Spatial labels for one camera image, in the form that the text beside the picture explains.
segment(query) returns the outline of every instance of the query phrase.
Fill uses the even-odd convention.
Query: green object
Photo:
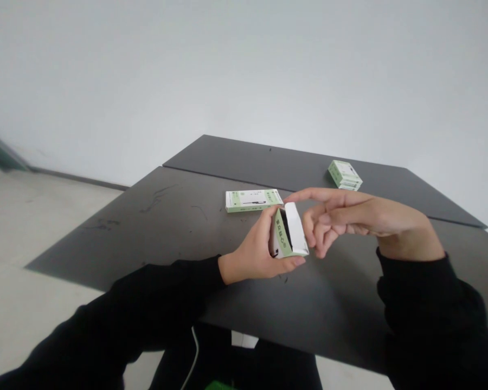
[[[0,169],[28,171],[27,165],[22,159],[6,144],[0,141]]]
[[[228,386],[219,381],[213,381],[208,385],[206,390],[236,390],[233,386]]]
[[[338,188],[346,187],[348,190],[357,190],[363,183],[363,180],[348,162],[333,160],[328,170]]]
[[[276,258],[307,256],[309,249],[295,203],[278,209],[271,224],[269,252]]]
[[[277,190],[226,191],[226,211],[257,211],[284,202]]]

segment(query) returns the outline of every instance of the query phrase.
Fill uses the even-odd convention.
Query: wrist
[[[445,256],[445,250],[432,224],[424,216],[416,227],[388,237],[379,237],[380,253],[394,260],[434,261]]]
[[[235,264],[233,253],[228,253],[227,255],[219,257],[219,272],[221,273],[222,281],[225,285],[240,281],[237,278]]]

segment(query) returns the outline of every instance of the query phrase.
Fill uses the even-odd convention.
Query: black pants
[[[217,380],[237,390],[322,390],[314,355],[259,340],[255,349],[232,347],[231,331],[195,324],[199,356],[186,389],[204,390]],[[179,390],[195,356],[191,332],[164,352],[151,390]]]

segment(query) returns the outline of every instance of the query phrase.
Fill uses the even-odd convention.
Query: fingernail
[[[318,218],[318,220],[320,221],[320,223],[323,223],[324,225],[331,224],[331,217],[329,216],[329,214],[321,215],[320,218]]]

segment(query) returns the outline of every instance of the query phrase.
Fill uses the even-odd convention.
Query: hand
[[[269,232],[277,209],[264,209],[237,250],[219,257],[219,269],[225,284],[245,279],[272,278],[291,272],[305,263],[302,256],[276,259],[269,254]]]
[[[319,203],[304,213],[303,227],[309,247],[324,258],[342,234],[378,238],[381,254],[398,260],[431,261],[445,252],[428,218],[401,203],[362,192],[306,188],[284,202],[313,199]]]

